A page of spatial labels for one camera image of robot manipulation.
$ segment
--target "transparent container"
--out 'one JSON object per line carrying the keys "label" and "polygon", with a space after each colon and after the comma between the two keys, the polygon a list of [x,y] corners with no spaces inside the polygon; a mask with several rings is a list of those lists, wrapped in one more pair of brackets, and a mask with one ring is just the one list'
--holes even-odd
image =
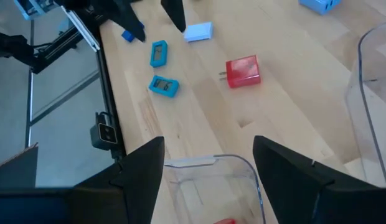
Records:
{"label": "transparent container", "polygon": [[386,187],[386,24],[361,38],[346,102],[366,181]]}
{"label": "transparent container", "polygon": [[265,223],[257,174],[240,156],[166,161],[163,175],[180,224]]}

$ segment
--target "white eraser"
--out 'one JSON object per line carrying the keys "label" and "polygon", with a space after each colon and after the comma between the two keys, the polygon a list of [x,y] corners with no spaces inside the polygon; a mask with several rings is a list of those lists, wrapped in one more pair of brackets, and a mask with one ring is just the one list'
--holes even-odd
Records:
{"label": "white eraser", "polygon": [[190,25],[187,27],[185,31],[186,42],[211,39],[211,37],[212,37],[212,22],[205,22],[202,24]]}

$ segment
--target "red object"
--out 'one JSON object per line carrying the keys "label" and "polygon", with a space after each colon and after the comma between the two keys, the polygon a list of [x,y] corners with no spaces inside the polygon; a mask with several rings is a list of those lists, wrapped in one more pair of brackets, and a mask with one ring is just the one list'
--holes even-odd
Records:
{"label": "red object", "polygon": [[226,76],[230,88],[260,83],[257,56],[252,55],[226,62]]}
{"label": "red object", "polygon": [[214,224],[236,224],[236,220],[233,218],[227,218]]}

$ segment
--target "black metal frame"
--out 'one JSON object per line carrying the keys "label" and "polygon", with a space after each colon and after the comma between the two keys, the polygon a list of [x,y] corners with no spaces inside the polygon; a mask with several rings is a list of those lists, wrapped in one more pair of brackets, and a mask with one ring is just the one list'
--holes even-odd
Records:
{"label": "black metal frame", "polygon": [[[94,13],[88,10],[75,11],[81,20],[88,27],[90,32],[95,36],[97,41],[100,44],[99,51],[96,52],[96,60],[98,63],[99,70],[99,79],[101,83],[101,90],[103,93],[103,101],[105,102],[106,112],[111,116],[108,118],[109,125],[114,127],[116,130],[116,136],[119,142],[119,147],[117,149],[111,150],[111,156],[116,161],[122,159],[126,156],[126,150],[123,140],[123,134],[121,131],[120,121],[118,119],[118,113],[115,105],[115,99],[113,95],[113,90],[111,87],[110,76],[108,74],[107,64],[106,64],[106,56],[103,49],[103,42],[101,41],[100,36],[100,25],[102,25],[107,19],[101,15],[95,15]],[[31,44],[34,41],[34,21],[31,24]],[[61,100],[56,102],[54,105],[43,111],[40,115],[38,115],[35,119],[31,117],[31,102],[32,102],[32,82],[34,79],[34,74],[41,72],[43,69],[48,67],[51,63],[61,57],[65,52],[74,47],[77,43],[79,43],[83,39],[82,35],[78,32],[77,28],[73,27],[64,32],[60,37],[58,37],[50,46],[44,49],[41,52],[42,58],[44,58],[44,62],[42,65],[36,68],[31,68],[29,70],[29,88],[28,88],[28,97],[27,97],[27,122],[26,122],[26,138],[25,138],[25,147],[28,147],[30,144],[30,135],[31,135],[31,127],[36,124],[39,120],[47,116],[50,112],[58,108],[60,105],[65,103],[71,97],[76,95],[78,92],[83,90],[93,81],[95,81],[98,77],[94,76],[82,83],[77,89],[70,92],[66,96],[64,96]]]}

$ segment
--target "wood grain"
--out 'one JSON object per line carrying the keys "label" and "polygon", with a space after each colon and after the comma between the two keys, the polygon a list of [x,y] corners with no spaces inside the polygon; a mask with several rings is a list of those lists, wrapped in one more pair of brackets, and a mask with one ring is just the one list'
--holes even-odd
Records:
{"label": "wood grain", "polygon": [[[297,0],[184,0],[188,25],[214,24],[211,40],[190,44],[159,1],[133,8],[145,25],[146,43],[127,43],[111,21],[101,26],[127,152],[163,135],[168,159],[238,154],[253,163],[253,137],[264,135],[365,178],[344,94],[357,41],[386,21],[386,0],[343,0],[325,16]],[[163,39],[167,65],[153,69],[151,43]],[[231,90],[219,80],[226,60],[254,54],[260,85]],[[148,90],[154,74],[179,80],[175,98]],[[277,223],[266,195],[264,200],[268,223]],[[177,223],[172,211],[162,183],[153,223]]]}

